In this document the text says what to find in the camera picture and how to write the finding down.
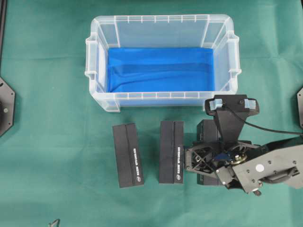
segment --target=black plastic part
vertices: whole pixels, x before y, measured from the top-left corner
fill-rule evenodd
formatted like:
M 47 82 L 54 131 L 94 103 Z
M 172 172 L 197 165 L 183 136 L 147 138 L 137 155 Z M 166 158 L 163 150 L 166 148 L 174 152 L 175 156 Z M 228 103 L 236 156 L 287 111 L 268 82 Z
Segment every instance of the black plastic part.
M 215 99 L 222 99 L 223 106 L 211 110 L 210 102 Z M 256 101 L 256 109 L 250 110 L 249 108 L 245 108 L 245 99 L 256 101 L 256 99 L 247 98 L 247 95 L 215 95 L 214 98 L 205 101 L 205 111 L 208 115 L 214 117 L 223 142 L 237 141 L 244 125 L 244 122 L 238 120 L 229 109 L 232 109 L 244 121 L 248 116 L 259 113 L 258 102 Z
M 197 184 L 204 186 L 223 186 L 218 178 L 197 174 Z
M 261 181 L 270 184 L 282 183 L 289 180 L 295 173 L 298 174 L 299 171 L 296 167 L 293 167 L 291 169 L 276 174 L 278 175 L 278 177 L 275 177 L 276 175 L 273 174 L 272 176 L 268 176 L 261 179 Z
M 161 122 L 159 183 L 183 183 L 183 127 L 184 122 Z
M 144 184 L 136 125 L 113 126 L 120 188 Z
M 214 120 L 202 120 L 197 125 L 197 140 L 205 143 L 216 142 L 220 138 L 220 133 Z M 197 174 L 197 184 L 207 186 L 223 186 L 217 178 Z

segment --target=metal bracket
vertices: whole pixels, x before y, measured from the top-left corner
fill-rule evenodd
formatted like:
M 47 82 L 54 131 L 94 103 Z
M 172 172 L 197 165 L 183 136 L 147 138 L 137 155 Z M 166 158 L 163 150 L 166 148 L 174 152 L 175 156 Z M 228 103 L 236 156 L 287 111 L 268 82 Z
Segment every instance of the metal bracket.
M 303 88 L 297 93 L 300 127 L 303 128 Z
M 0 136 L 14 124 L 15 92 L 0 78 Z
M 5 26 L 7 0 L 0 2 L 0 63 L 2 58 L 2 43 Z M 0 78 L 0 136 L 14 123 L 15 92 Z

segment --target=green table surface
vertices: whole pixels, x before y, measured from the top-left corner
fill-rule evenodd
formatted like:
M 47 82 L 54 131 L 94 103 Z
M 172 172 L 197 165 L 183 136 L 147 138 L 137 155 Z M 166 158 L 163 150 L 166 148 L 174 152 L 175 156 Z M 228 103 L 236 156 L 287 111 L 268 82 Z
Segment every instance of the green table surface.
M 162 120 L 185 121 L 185 144 L 211 117 L 200 107 L 106 113 L 89 94 L 85 38 L 99 15 L 227 14 L 240 37 L 238 94 L 256 98 L 249 122 L 301 131 L 299 0 L 8 0 L 1 76 L 16 91 L 14 126 L 0 139 L 0 226 L 302 226 L 303 190 L 264 185 L 262 196 L 196 184 L 158 184 Z M 112 125 L 135 122 L 145 184 L 119 189 Z M 289 138 L 244 126 L 256 144 Z

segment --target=black box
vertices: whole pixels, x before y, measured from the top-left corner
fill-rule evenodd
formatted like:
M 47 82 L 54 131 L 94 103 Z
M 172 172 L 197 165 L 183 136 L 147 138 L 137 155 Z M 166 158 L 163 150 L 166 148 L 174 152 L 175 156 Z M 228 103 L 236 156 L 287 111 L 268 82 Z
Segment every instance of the black box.
M 183 183 L 183 125 L 183 122 L 161 122 L 159 183 Z
M 210 143 L 216 142 L 220 139 L 220 133 L 214 120 L 202 120 L 197 125 L 197 140 Z M 201 185 L 211 185 L 211 186 L 222 186 L 219 179 L 197 174 L 197 184 Z
M 136 125 L 113 126 L 120 188 L 144 184 Z

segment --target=black mount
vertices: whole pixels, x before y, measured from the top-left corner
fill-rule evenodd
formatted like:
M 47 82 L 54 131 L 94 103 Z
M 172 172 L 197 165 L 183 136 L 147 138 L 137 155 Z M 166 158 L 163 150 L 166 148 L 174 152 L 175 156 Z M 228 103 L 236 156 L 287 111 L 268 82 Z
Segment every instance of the black mount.
M 223 142 L 237 141 L 244 125 L 230 110 L 245 121 L 259 113 L 259 105 L 256 99 L 247 98 L 247 95 L 216 95 L 205 101 L 205 111 L 214 117 Z

